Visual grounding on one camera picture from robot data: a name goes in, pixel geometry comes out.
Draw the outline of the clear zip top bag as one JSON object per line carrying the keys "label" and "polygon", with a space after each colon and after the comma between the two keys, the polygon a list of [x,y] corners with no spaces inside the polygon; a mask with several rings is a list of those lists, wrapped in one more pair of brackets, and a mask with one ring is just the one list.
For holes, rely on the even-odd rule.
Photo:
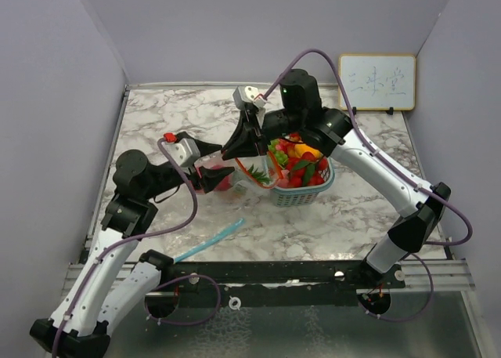
{"label": "clear zip top bag", "polygon": [[227,204],[244,204],[247,199],[267,196],[283,177],[280,167],[268,155],[223,161],[221,154],[216,153],[199,159],[195,165],[196,170],[201,170],[202,167],[234,167],[234,171],[208,194]]}

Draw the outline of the orange toy pineapple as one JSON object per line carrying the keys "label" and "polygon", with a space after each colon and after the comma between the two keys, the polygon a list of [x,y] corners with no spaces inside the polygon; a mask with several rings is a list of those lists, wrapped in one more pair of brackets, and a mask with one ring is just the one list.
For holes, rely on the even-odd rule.
{"label": "orange toy pineapple", "polygon": [[245,175],[240,166],[233,162],[235,171],[230,176],[229,199],[243,201],[250,197],[267,197],[269,190],[260,187],[249,176]]}

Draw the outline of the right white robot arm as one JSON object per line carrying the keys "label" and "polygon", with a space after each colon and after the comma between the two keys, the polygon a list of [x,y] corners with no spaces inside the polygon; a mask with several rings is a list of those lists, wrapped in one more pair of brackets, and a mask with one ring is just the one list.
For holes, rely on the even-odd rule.
{"label": "right white robot arm", "polygon": [[342,110],[323,106],[317,81],[301,69],[293,69],[279,83],[282,109],[266,113],[258,89],[239,86],[233,100],[240,112],[224,160],[265,154],[272,140],[297,133],[324,157],[349,167],[381,193],[399,214],[398,220],[363,260],[361,282],[377,288],[387,280],[388,270],[410,253],[417,253],[437,226],[451,190],[444,183],[431,185],[409,172],[357,133]]}

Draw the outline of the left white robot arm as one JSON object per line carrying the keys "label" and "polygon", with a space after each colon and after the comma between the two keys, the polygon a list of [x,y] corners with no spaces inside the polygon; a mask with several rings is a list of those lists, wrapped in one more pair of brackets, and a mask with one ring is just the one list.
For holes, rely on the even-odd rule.
{"label": "left white robot arm", "polygon": [[232,167],[196,168],[196,161],[222,150],[185,132],[166,134],[157,143],[167,160],[153,165],[141,150],[127,150],[116,161],[114,196],[106,206],[87,262],[58,308],[37,319],[31,337],[54,357],[102,357],[114,330],[149,291],[164,291],[173,280],[173,260],[150,252],[119,285],[114,282],[138,243],[150,238],[158,209],[153,199],[182,184],[192,197],[208,193]]}

